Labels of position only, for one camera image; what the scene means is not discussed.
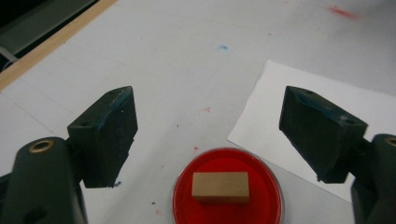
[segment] white paper sheet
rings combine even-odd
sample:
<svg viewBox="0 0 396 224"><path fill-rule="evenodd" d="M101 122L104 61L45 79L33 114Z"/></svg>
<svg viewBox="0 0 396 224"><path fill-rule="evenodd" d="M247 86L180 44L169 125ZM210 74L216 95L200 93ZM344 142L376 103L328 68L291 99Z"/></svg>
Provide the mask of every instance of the white paper sheet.
<svg viewBox="0 0 396 224"><path fill-rule="evenodd" d="M363 90L326 77L268 61L247 105L228 140L283 169L351 202L349 175L345 184L323 184L309 165L278 129L286 86L316 92L369 124L364 137L371 141L376 134L396 134L396 98L384 93Z"/></svg>

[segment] screw hole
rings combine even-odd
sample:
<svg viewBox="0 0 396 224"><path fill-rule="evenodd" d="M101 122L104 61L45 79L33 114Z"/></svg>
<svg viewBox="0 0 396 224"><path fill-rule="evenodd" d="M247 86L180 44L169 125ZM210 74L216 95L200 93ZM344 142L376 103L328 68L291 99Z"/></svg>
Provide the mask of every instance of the screw hole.
<svg viewBox="0 0 396 224"><path fill-rule="evenodd" d="M385 139L385 141L386 141L389 145L391 145L391 146L393 146L393 147L396 147L396 138L390 137L390 138Z"/></svg>
<svg viewBox="0 0 396 224"><path fill-rule="evenodd" d="M50 148L52 148L52 146L54 145L54 141L53 140L42 140L39 142L36 142L34 144L32 144L29 147L29 151L31 153L40 153L40 152L44 152Z"/></svg>
<svg viewBox="0 0 396 224"><path fill-rule="evenodd" d="M30 210L23 218L25 224L35 224L47 216L47 212L43 207L37 207Z"/></svg>

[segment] paint speck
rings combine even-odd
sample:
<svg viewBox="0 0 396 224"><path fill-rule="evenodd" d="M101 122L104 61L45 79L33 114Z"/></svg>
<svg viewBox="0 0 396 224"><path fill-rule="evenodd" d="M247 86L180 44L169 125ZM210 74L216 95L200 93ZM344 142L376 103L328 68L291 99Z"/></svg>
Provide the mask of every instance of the paint speck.
<svg viewBox="0 0 396 224"><path fill-rule="evenodd" d="M330 12L332 12L334 14L346 17L350 20L356 20L358 18L357 15L355 15L351 12L345 11L345 10L339 8L338 6L329 7L329 10L330 10Z"/></svg>
<svg viewBox="0 0 396 224"><path fill-rule="evenodd" d="M219 45L219 46L218 46L218 49L221 49L221 50L228 50L228 47L225 46L225 45Z"/></svg>
<svg viewBox="0 0 396 224"><path fill-rule="evenodd" d="M210 113L210 106L200 109L199 111L204 111L204 112Z"/></svg>

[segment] small wooden block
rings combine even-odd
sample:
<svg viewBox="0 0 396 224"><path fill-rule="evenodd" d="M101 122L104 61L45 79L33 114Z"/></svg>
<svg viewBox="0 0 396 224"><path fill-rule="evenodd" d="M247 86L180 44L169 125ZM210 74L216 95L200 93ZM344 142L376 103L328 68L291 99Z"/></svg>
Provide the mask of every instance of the small wooden block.
<svg viewBox="0 0 396 224"><path fill-rule="evenodd" d="M248 172L194 173L191 196L200 203L248 203Z"/></svg>

